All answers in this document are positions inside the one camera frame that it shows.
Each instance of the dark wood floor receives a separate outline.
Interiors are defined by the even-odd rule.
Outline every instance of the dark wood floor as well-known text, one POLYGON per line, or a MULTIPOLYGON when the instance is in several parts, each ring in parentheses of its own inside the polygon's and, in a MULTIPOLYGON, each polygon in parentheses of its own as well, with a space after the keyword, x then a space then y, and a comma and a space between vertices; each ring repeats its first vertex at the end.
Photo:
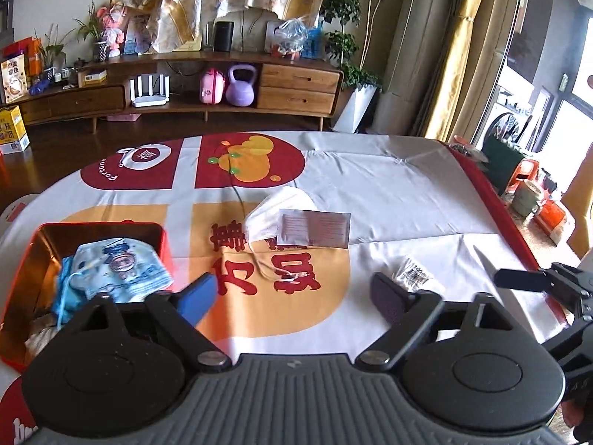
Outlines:
POLYGON ((125 147, 219 132, 311 130, 316 117, 210 113, 147 114, 135 122, 70 120, 27 127, 31 145, 25 152, 0 156, 0 212, 15 199, 40 193, 58 180, 125 147))

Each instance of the pink plush toy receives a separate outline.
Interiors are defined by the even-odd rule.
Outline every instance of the pink plush toy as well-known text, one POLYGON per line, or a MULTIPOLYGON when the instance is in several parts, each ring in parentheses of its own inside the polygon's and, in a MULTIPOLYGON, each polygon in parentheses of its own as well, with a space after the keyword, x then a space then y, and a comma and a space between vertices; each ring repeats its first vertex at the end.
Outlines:
POLYGON ((118 28, 126 14, 126 8, 121 1, 109 0, 109 6, 101 7, 97 11, 97 16, 103 24, 103 38, 109 45, 109 56, 117 57, 120 54, 119 46, 123 43, 123 32, 118 28))

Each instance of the green plant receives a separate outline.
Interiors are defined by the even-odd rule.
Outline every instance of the green plant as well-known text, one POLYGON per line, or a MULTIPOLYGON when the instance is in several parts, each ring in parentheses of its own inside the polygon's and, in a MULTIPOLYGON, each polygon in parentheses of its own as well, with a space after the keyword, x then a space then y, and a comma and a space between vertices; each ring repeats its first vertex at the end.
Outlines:
POLYGON ((53 28, 54 28, 54 24, 52 23, 51 26, 49 27, 49 33, 44 34, 45 40, 46 40, 45 43, 43 42, 42 39, 40 39, 37 36, 37 30, 35 30, 35 38, 37 38, 40 41, 39 49, 37 50, 37 55, 43 62, 43 68, 45 68, 45 69, 49 68, 49 67, 53 67, 54 62, 59 55, 64 55, 64 61, 66 61, 66 54, 63 52, 63 49, 66 46, 66 44, 64 43, 64 40, 70 33, 72 33, 74 31, 74 29, 70 30, 63 37, 61 37, 60 41, 58 41, 57 40, 57 35, 58 35, 57 24, 55 25, 55 28, 56 28, 56 36, 55 37, 53 37, 53 28))
POLYGON ((367 53, 371 42, 372 28, 379 5, 384 0, 368 0, 367 27, 362 45, 361 61, 358 67, 351 63, 351 58, 359 50, 353 35, 346 33, 345 27, 349 22, 357 25, 361 20, 360 0, 323 0, 320 14, 324 21, 331 23, 333 19, 340 22, 341 31, 329 32, 325 52, 330 60, 335 60, 344 73, 342 86, 344 88, 360 89, 366 85, 377 85, 378 77, 364 70, 367 53))
POLYGON ((88 35, 93 37, 93 40, 100 41, 103 34, 103 25, 100 18, 97 16, 97 9, 95 8, 95 0, 88 7, 88 23, 85 23, 78 18, 73 18, 78 23, 78 31, 76 32, 76 38, 80 40, 82 37, 86 41, 88 35))

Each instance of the blue face mask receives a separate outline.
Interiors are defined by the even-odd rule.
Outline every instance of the blue face mask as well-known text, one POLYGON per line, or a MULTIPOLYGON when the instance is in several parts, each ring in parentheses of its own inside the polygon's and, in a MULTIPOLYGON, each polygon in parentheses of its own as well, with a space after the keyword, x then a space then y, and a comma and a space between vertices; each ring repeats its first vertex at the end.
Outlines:
POLYGON ((116 303, 130 303, 172 283, 154 249, 142 241, 117 238, 82 244, 62 262, 52 311, 60 328, 97 293, 108 293, 116 303))

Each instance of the wooden drawer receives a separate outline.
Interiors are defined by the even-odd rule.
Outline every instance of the wooden drawer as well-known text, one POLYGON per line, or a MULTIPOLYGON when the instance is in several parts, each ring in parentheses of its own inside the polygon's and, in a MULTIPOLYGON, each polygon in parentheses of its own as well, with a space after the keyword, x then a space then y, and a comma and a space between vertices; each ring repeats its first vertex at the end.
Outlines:
POLYGON ((100 87, 82 89, 49 97, 52 117, 87 114, 92 112, 111 112, 123 110, 126 106, 123 87, 100 87))
POLYGON ((334 95, 332 93, 260 87, 257 108, 329 115, 331 114, 333 101, 334 95))
POLYGON ((284 65, 263 65, 260 85, 335 94, 339 80, 340 74, 336 72, 284 65))
POLYGON ((47 120, 52 116, 52 111, 49 108, 46 98, 19 103, 19 108, 21 109, 21 116, 25 125, 47 120))

